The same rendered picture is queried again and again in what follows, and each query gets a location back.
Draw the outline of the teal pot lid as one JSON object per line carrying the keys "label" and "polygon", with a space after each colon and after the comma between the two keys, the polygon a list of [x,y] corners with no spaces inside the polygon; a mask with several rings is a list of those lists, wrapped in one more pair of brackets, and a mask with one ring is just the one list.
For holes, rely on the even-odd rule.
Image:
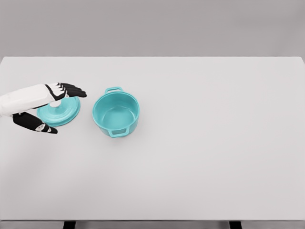
{"label": "teal pot lid", "polygon": [[37,109],[37,116],[49,126],[62,126],[72,121],[81,108],[78,97],[65,97]]}

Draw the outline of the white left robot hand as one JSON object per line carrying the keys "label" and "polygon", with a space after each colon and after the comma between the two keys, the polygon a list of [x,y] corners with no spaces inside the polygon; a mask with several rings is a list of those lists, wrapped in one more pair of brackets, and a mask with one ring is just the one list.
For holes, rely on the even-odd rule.
{"label": "white left robot hand", "polygon": [[57,134],[49,126],[27,111],[40,108],[63,98],[85,98],[86,92],[69,83],[37,84],[21,88],[0,96],[0,117],[12,117],[15,124],[35,132]]}

